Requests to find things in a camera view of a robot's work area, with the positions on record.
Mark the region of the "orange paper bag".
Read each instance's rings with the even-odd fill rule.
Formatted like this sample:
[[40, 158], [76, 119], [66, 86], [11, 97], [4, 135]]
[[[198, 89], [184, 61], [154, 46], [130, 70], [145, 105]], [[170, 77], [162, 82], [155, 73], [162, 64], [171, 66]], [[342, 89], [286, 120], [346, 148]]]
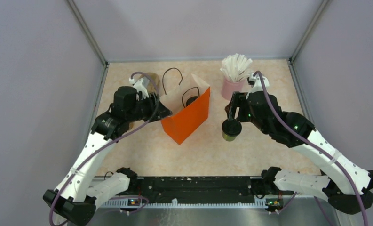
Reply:
[[[180, 81], [173, 89], [165, 87], [165, 75], [177, 70]], [[210, 103], [210, 85], [197, 75], [183, 76], [178, 68], [167, 69], [161, 78], [164, 94], [160, 101], [173, 112], [172, 116], [161, 120], [163, 130], [177, 143], [182, 144], [207, 118]], [[186, 101], [198, 98], [186, 107]]]

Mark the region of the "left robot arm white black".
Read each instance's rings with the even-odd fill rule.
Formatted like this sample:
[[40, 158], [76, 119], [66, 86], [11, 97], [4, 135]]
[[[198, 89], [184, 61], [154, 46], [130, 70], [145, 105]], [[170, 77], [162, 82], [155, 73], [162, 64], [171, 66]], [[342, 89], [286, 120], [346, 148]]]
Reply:
[[83, 150], [65, 178], [44, 193], [43, 200], [50, 207], [50, 224], [54, 225], [53, 215], [57, 214], [66, 222], [85, 226], [95, 211], [115, 195], [135, 193], [136, 173], [127, 168], [95, 186], [91, 182], [117, 142], [171, 114], [158, 94], [147, 93], [145, 88], [119, 87], [109, 109], [95, 119]]

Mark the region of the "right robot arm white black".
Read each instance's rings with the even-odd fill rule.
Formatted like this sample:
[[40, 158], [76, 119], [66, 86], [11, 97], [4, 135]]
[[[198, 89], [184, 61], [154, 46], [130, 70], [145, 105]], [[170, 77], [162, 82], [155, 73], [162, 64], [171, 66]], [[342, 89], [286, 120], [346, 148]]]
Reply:
[[310, 159], [320, 175], [305, 175], [270, 167], [264, 170], [262, 186], [266, 193], [294, 191], [327, 201], [346, 214], [357, 214], [373, 204], [373, 170], [352, 163], [329, 144], [303, 115], [282, 111], [274, 95], [234, 92], [225, 107], [227, 119], [222, 123], [223, 138], [234, 140], [242, 123], [252, 123], [272, 140]]

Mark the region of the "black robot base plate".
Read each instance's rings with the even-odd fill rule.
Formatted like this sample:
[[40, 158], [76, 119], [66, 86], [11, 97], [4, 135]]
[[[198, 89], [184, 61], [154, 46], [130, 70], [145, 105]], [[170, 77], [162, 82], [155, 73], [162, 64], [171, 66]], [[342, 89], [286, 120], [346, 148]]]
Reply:
[[139, 177], [125, 191], [141, 195], [150, 203], [233, 204], [253, 203], [270, 196], [292, 195], [258, 176]]

